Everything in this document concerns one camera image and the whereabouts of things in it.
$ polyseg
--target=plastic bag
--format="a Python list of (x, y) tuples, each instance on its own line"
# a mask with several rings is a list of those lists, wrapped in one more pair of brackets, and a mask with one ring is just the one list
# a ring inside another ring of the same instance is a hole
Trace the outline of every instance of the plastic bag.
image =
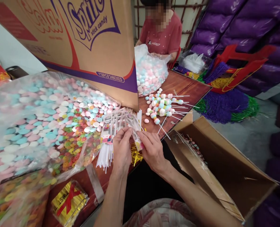
[(139, 97), (158, 90), (168, 76), (167, 63), (171, 56), (161, 60), (149, 55), (146, 44), (134, 48)]
[(40, 227), (50, 185), (55, 183), (42, 169), (0, 184), (0, 227)]
[(203, 54), (197, 55), (196, 53), (188, 55), (184, 58), (184, 67), (193, 73), (199, 73), (202, 71), (205, 62), (202, 60)]
[(69, 181), (52, 200), (52, 213), (64, 227), (72, 227), (89, 200), (78, 182)]
[(47, 164), (55, 175), (69, 171), (59, 182), (80, 171), (91, 156), (83, 144), (99, 136), (93, 125), (103, 115), (98, 104), (108, 112), (120, 108), (94, 86), (64, 73), (29, 75), (0, 87), (0, 181)]

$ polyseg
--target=open cardboard box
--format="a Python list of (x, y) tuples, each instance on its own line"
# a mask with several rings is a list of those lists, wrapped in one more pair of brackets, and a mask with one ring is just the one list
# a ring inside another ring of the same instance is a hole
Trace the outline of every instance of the open cardboard box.
[[(192, 123), (192, 114), (175, 126), (167, 137), (181, 169), (231, 215), (244, 222), (276, 188), (277, 184), (215, 130), (204, 117)], [(208, 167), (183, 143), (188, 134), (200, 148)]]

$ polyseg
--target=patterned clothing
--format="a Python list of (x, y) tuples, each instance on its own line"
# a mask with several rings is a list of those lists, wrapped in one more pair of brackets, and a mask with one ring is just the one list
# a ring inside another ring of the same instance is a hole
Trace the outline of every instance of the patterned clothing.
[(158, 199), (135, 212), (123, 226), (196, 227), (194, 220), (193, 214), (185, 203), (173, 199)]

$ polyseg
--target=white plastic bag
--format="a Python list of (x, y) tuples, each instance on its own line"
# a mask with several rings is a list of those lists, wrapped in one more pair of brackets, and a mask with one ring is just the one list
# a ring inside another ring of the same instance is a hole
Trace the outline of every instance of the white plastic bag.
[(168, 76), (167, 63), (171, 56), (159, 59), (151, 56), (146, 44), (134, 48), (139, 97), (158, 90)]
[(202, 57), (203, 54), (197, 55), (196, 53), (186, 56), (183, 60), (184, 68), (187, 68), (193, 73), (199, 73), (205, 65)]

